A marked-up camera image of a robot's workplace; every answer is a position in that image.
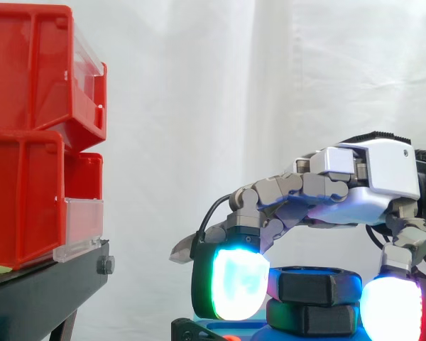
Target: bolt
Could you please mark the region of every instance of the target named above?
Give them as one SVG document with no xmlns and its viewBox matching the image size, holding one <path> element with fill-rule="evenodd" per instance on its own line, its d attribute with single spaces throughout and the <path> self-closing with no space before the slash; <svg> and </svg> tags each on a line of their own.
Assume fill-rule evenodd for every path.
<svg viewBox="0 0 426 341">
<path fill-rule="evenodd" d="M 100 275 L 112 275 L 115 269 L 114 256 L 101 256 L 97 262 L 97 273 Z"/>
<path fill-rule="evenodd" d="M 191 341 L 192 340 L 192 333 L 189 331 L 186 331 L 183 333 L 182 335 L 182 340 L 183 341 Z"/>
</svg>

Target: red storage bin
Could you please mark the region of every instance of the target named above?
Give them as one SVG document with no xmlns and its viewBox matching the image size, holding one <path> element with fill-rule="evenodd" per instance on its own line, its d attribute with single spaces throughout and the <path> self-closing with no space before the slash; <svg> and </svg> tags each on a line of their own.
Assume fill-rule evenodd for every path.
<svg viewBox="0 0 426 341">
<path fill-rule="evenodd" d="M 69 7 L 0 4 L 0 130 L 53 130 L 82 151 L 106 138 L 106 65 Z"/>
<path fill-rule="evenodd" d="M 0 132 L 0 266 L 99 247 L 102 205 L 99 154 L 65 153 L 55 131 Z"/>
</svg>

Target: robotic hand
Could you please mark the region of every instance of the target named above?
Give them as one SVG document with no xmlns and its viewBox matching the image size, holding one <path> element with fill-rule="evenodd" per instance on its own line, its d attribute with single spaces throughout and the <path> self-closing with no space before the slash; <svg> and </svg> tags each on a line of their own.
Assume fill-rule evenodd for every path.
<svg viewBox="0 0 426 341">
<path fill-rule="evenodd" d="M 205 231 L 213 211 L 226 200 L 233 212 Z M 426 260 L 426 151 L 415 151 L 409 139 L 373 132 L 298 158 L 293 172 L 219 199 L 199 231 L 173 248 L 170 260 L 189 262 L 201 242 L 243 242 L 263 254 L 298 224 L 366 224 L 382 248 L 381 273 L 409 274 Z M 385 236 L 385 245 L 372 229 Z"/>
</svg>

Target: blue object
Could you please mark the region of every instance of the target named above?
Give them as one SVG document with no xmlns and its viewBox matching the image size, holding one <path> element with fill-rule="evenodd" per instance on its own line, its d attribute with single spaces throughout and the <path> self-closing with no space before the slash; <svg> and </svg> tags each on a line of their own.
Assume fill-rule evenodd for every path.
<svg viewBox="0 0 426 341">
<path fill-rule="evenodd" d="M 261 328 L 256 332 L 250 341 L 301 341 L 301 340 L 316 340 L 316 341 L 371 341 L 363 328 L 359 328 L 352 337 L 299 337 L 279 330 L 274 330 L 269 325 Z"/>
<path fill-rule="evenodd" d="M 306 275 L 334 275 L 336 272 L 328 270 L 310 270 L 310 269 L 293 269 L 286 272 L 291 274 L 306 274 Z"/>
<path fill-rule="evenodd" d="M 266 322 L 265 309 L 259 310 L 252 318 L 245 321 L 198 320 L 197 323 L 218 335 L 238 336 L 241 341 L 371 341 L 362 327 L 352 337 L 299 337 L 279 330 L 274 330 Z"/>
</svg>

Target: black hexagonal nut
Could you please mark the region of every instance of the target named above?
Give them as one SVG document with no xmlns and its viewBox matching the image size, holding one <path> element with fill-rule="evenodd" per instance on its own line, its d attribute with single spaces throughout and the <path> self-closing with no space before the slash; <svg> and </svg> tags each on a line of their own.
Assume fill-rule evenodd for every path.
<svg viewBox="0 0 426 341">
<path fill-rule="evenodd" d="M 303 337 L 350 336 L 356 332 L 358 308 L 355 305 L 314 307 L 267 302 L 267 323 L 275 329 Z"/>
<path fill-rule="evenodd" d="M 332 307 L 359 301 L 360 275 L 336 268 L 288 266 L 273 268 L 267 293 L 285 303 Z"/>
</svg>

